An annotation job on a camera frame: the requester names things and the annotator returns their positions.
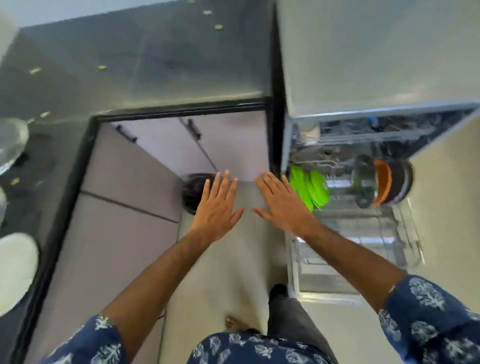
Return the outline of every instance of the dark gray pants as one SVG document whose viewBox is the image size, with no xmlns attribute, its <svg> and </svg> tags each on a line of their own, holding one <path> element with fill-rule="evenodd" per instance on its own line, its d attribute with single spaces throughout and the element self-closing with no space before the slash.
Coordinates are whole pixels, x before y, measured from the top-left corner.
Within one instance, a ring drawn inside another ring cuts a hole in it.
<svg viewBox="0 0 480 364">
<path fill-rule="evenodd" d="M 312 345 L 338 364 L 327 339 L 295 298 L 276 296 L 269 309 L 267 336 Z"/>
</svg>

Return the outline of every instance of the open dishwasher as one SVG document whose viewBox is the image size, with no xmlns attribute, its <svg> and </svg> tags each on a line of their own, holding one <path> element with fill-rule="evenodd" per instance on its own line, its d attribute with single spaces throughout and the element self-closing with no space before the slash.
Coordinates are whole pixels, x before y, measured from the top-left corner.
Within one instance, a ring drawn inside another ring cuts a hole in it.
<svg viewBox="0 0 480 364">
<path fill-rule="evenodd" d="M 401 269 L 425 260 L 408 198 L 360 208 L 352 190 L 359 155 L 377 160 L 407 160 L 436 138 L 478 115 L 465 103 L 425 109 L 359 112 L 355 118 L 286 116 L 282 174 L 292 166 L 317 170 L 326 179 L 330 200 L 313 214 L 342 236 L 371 249 Z M 359 304 L 359 293 L 302 239 L 286 234 L 288 282 L 300 301 Z"/>
</svg>

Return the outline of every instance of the white cabinet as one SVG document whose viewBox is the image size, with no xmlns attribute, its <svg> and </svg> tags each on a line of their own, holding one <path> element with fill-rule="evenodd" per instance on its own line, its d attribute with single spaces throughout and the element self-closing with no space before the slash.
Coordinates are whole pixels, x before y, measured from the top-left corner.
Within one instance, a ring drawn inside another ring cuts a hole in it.
<svg viewBox="0 0 480 364">
<path fill-rule="evenodd" d="M 269 170 L 264 111 L 193 116 L 200 145 L 219 171 L 229 170 L 240 181 L 253 181 Z"/>
<path fill-rule="evenodd" d="M 29 346 L 26 363 L 69 338 L 177 239 L 178 224 L 81 194 Z M 134 363 L 156 364 L 163 320 Z"/>
<path fill-rule="evenodd" d="M 197 142 L 179 118 L 120 121 L 136 143 L 181 178 L 191 173 L 215 173 Z"/>
<path fill-rule="evenodd" d="M 179 221 L 181 185 L 180 178 L 112 125 L 101 125 L 82 191 Z"/>
</svg>

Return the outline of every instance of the right hand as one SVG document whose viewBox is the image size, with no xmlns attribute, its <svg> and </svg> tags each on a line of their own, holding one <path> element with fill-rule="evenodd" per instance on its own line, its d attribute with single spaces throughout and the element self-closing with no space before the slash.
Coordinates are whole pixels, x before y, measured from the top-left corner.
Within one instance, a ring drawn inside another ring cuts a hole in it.
<svg viewBox="0 0 480 364">
<path fill-rule="evenodd" d="M 270 211 L 254 208 L 253 211 L 258 216 L 303 240 L 321 226 L 285 176 L 282 177 L 283 182 L 281 182 L 271 172 L 261 172 L 260 175 L 260 178 L 255 177 L 255 183 L 267 201 Z"/>
</svg>

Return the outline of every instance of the foot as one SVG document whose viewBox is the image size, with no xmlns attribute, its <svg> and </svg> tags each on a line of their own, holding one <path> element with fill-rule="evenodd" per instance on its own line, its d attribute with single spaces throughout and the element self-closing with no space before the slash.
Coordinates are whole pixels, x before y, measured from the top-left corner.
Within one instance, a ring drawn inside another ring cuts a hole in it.
<svg viewBox="0 0 480 364">
<path fill-rule="evenodd" d="M 273 286 L 272 290 L 270 291 L 270 297 L 268 301 L 271 301 L 277 296 L 288 297 L 288 288 L 286 287 L 285 284 L 278 283 L 275 286 Z"/>
<path fill-rule="evenodd" d="M 227 316 L 225 319 L 225 327 L 232 332 L 247 331 L 250 329 L 250 326 L 233 316 Z"/>
</svg>

